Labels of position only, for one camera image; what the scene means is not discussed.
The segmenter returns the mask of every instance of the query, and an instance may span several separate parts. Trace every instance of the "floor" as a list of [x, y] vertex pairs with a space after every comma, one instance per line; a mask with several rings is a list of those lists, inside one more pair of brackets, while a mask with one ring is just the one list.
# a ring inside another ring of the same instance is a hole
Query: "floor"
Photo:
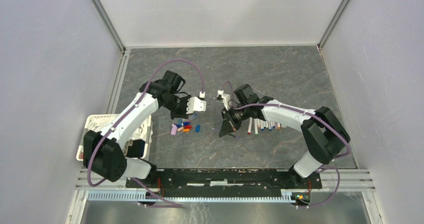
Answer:
[[[149, 161], [158, 168], [289, 168], [306, 151], [300, 132], [291, 128], [259, 131], [247, 135], [248, 122], [236, 135], [240, 140], [218, 137], [224, 107], [214, 97], [225, 80], [234, 89], [249, 84], [262, 97], [273, 97], [296, 107], [318, 109], [329, 107], [340, 118], [339, 108], [324, 63], [315, 46], [195, 47], [132, 49], [126, 68], [116, 112], [120, 113], [134, 98], [163, 62], [182, 58], [198, 65], [204, 75], [207, 111], [199, 112], [192, 124], [200, 132], [170, 135], [169, 111], [159, 109], [152, 115], [153, 138]], [[186, 63], [172, 63], [160, 70], [154, 80], [171, 70], [187, 84], [183, 91], [197, 96], [200, 78]], [[355, 168], [349, 156], [335, 161], [339, 168]]]
[[[312, 203], [328, 193], [314, 193]], [[296, 210], [288, 203], [183, 203], [184, 208], [143, 208], [134, 202], [88, 201], [82, 224], [370, 224], [360, 192], [339, 192], [325, 205]]]

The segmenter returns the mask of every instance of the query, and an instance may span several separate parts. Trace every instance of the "white wall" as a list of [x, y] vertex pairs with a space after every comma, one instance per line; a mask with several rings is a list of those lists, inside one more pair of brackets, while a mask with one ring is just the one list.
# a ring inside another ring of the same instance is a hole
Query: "white wall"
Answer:
[[0, 17], [0, 222], [64, 223], [120, 51], [90, 0], [0, 0]]
[[317, 44], [341, 0], [101, 0], [126, 46]]
[[424, 219], [424, 0], [352, 0], [323, 56], [387, 223]]

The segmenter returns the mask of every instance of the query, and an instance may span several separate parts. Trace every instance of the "white plastic basket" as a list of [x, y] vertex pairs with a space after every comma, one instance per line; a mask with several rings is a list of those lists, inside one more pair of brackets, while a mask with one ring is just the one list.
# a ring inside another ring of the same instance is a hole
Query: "white plastic basket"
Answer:
[[[119, 114], [104, 114], [104, 115], [90, 115], [87, 118], [87, 121], [85, 122], [84, 131], [82, 132], [82, 137], [79, 142], [78, 151], [76, 152], [76, 159], [78, 161], [83, 161], [83, 155], [84, 155], [84, 135], [89, 130], [95, 131], [96, 128], [99, 129], [99, 126], [93, 126], [93, 123], [98, 123], [101, 120], [110, 119], [110, 121], [114, 120], [116, 117], [118, 117]], [[150, 115], [146, 120], [143, 121], [140, 128], [138, 128], [130, 138], [130, 140], [136, 140], [136, 139], [142, 139], [146, 140], [148, 139], [148, 142], [146, 141], [144, 145], [144, 155], [141, 157], [144, 159], [147, 155], [147, 152], [149, 150], [149, 144], [152, 142], [152, 116]], [[147, 131], [150, 130], [150, 136], [147, 138]]]

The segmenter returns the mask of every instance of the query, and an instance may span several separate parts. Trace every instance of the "purple cable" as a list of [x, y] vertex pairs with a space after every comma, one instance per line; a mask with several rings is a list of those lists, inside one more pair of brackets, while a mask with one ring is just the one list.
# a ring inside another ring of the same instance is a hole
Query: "purple cable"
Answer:
[[278, 107], [278, 108], [284, 108], [284, 109], [288, 109], [290, 111], [294, 111], [300, 114], [304, 114], [307, 116], [310, 116], [312, 118], [314, 118], [315, 120], [317, 120], [318, 122], [320, 122], [321, 124], [323, 124], [328, 130], [330, 130], [336, 137], [338, 137], [341, 142], [343, 142], [344, 146], [347, 148], [347, 152], [344, 154], [340, 154], [337, 155], [334, 159], [337, 158], [342, 158], [342, 157], [346, 157], [347, 155], [349, 155], [351, 153], [351, 147], [349, 146], [349, 143], [336, 131], [334, 130], [334, 128], [332, 128], [329, 124], [327, 124], [325, 121], [323, 121], [321, 118], [319, 118], [318, 116], [310, 113], [310, 112], [306, 112], [291, 106], [287, 106], [284, 104], [274, 104], [274, 103], [253, 103], [253, 104], [247, 104], [241, 107], [234, 107], [235, 110], [241, 110], [243, 108], [248, 108], [248, 107]]
[[[200, 75], [200, 80], [201, 80], [201, 92], [204, 93], [205, 92], [205, 80], [203, 79], [203, 75], [202, 72], [200, 71], [200, 69], [191, 61], [189, 60], [184, 60], [184, 59], [172, 59], [172, 60], [168, 60], [165, 63], [163, 63], [162, 65], [160, 65], [153, 73], [153, 75], [150, 77], [150, 79], [148, 80], [146, 87], [143, 90], [143, 93], [141, 94], [140, 98], [135, 102], [135, 104], [139, 104], [143, 98], [146, 95], [147, 90], [149, 89], [150, 83], [152, 82], [153, 78], [155, 77], [156, 73], [158, 73], [158, 71], [163, 68], [165, 65], [169, 64], [169, 63], [173, 63], [173, 62], [183, 62], [183, 63], [188, 63], [190, 65], [192, 65], [197, 72]], [[119, 123], [122, 122], [122, 120], [127, 117], [133, 110], [134, 110], [135, 105], [131, 106], [113, 125], [111, 128], [116, 128]], [[111, 134], [111, 129], [109, 129], [106, 134], [103, 135], [103, 137], [100, 139], [100, 141], [98, 142], [97, 146], [94, 148], [92, 154], [91, 154], [91, 158], [90, 161], [88, 162], [88, 167], [87, 167], [87, 182], [88, 185], [90, 185], [90, 187], [97, 187], [98, 185], [100, 185], [101, 183], [103, 183], [106, 178], [103, 178], [102, 180], [100, 180], [97, 183], [92, 183], [92, 176], [91, 176], [91, 172], [92, 172], [92, 167], [93, 167], [93, 162], [94, 162], [94, 157], [96, 156], [97, 152], [100, 149], [100, 146], [103, 144], [103, 142], [106, 140], [106, 138], [109, 136], [109, 134]]]
[[231, 97], [232, 101], [235, 103], [235, 101], [234, 101], [234, 91], [233, 91], [233, 85], [231, 84], [231, 82], [230, 82], [229, 80], [224, 81], [224, 83], [223, 83], [223, 84], [222, 84], [222, 86], [221, 86], [221, 90], [224, 90], [224, 86], [225, 86], [225, 84], [226, 84], [226, 83], [228, 83], [229, 90], [231, 91], [231, 92], [229, 93], [229, 96]]
[[335, 170], [335, 172], [337, 173], [337, 184], [335, 185], [335, 189], [334, 189], [333, 193], [330, 195], [330, 197], [327, 198], [327, 200], [318, 202], [318, 203], [313, 204], [313, 205], [308, 205], [308, 206], [298, 205], [299, 208], [308, 209], [308, 208], [313, 208], [313, 207], [319, 207], [321, 205], [328, 203], [329, 201], [331, 201], [334, 198], [334, 196], [336, 195], [337, 190], [339, 189], [339, 186], [340, 186], [340, 172], [339, 172], [339, 170], [337, 168], [335, 168], [334, 166], [330, 166], [330, 167], [326, 167], [326, 168], [321, 169], [321, 170], [318, 169], [316, 172], [322, 173], [322, 172], [325, 172], [325, 171], [330, 170], [330, 169]]
[[146, 185], [144, 185], [143, 182], [139, 181], [137, 178], [131, 177], [131, 179], [134, 182], [136, 182], [138, 185], [140, 185], [144, 189], [146, 189], [146, 191], [148, 191], [148, 193], [150, 193], [153, 197], [169, 204], [169, 205], [146, 205], [146, 207], [148, 207], [148, 208], [182, 208], [183, 207], [183, 205], [181, 205], [181, 204], [166, 200], [163, 197], [157, 195], [152, 190], [150, 190]]

